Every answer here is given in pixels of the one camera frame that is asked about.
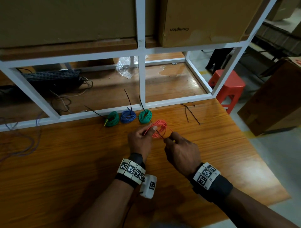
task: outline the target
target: blue wire coil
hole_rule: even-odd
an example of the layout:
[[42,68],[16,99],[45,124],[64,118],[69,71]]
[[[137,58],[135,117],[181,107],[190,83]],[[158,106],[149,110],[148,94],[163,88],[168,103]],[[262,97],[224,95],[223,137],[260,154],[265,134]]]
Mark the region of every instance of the blue wire coil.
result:
[[123,124],[128,124],[132,122],[134,119],[136,119],[136,113],[133,110],[130,110],[129,108],[127,111],[123,111],[121,113],[120,121]]

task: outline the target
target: stool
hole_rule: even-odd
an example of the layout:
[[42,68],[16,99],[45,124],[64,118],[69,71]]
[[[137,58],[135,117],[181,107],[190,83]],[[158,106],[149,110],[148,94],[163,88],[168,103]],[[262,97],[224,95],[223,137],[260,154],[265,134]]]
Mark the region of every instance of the stool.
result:
[[[208,84],[211,87],[214,87],[221,77],[222,73],[224,70],[217,70],[215,73],[212,75],[210,78]],[[222,103],[227,96],[231,98],[231,103],[230,104],[222,104],[223,107],[228,108],[227,113],[230,114],[231,111],[233,110],[234,106],[237,104],[239,97],[241,96],[244,87],[246,84],[244,81],[238,76],[238,74],[233,70],[230,73],[230,76],[227,78],[225,84],[219,91],[219,93],[216,96],[216,99]]]

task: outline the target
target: plastic wrap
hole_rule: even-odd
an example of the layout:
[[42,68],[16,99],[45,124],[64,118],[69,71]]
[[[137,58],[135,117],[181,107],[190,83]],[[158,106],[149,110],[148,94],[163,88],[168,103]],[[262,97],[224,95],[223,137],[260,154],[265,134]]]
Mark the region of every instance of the plastic wrap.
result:
[[134,75],[134,69],[137,68],[138,66],[138,56],[132,56],[132,61],[131,57],[121,57],[118,60],[116,70],[117,72],[128,79],[130,79]]

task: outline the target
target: green wire coil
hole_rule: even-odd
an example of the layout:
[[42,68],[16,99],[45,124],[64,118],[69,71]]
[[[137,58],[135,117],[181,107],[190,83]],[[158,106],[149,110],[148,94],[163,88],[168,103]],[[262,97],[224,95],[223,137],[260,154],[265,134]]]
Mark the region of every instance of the green wire coil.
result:
[[140,123],[147,124],[151,120],[152,116],[153,114],[151,113],[151,111],[146,109],[139,114],[138,119]]
[[112,127],[112,126],[117,125],[118,122],[119,122],[119,115],[118,115],[117,112],[114,111],[114,112],[111,112],[111,113],[107,116],[104,125],[105,125],[106,127]]

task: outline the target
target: person's right hand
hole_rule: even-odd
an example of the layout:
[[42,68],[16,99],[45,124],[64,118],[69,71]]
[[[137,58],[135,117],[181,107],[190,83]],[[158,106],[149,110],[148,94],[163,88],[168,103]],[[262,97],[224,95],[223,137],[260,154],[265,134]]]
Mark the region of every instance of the person's right hand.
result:
[[197,171],[201,155],[197,144],[183,138],[177,132],[164,139],[167,160],[187,179]]

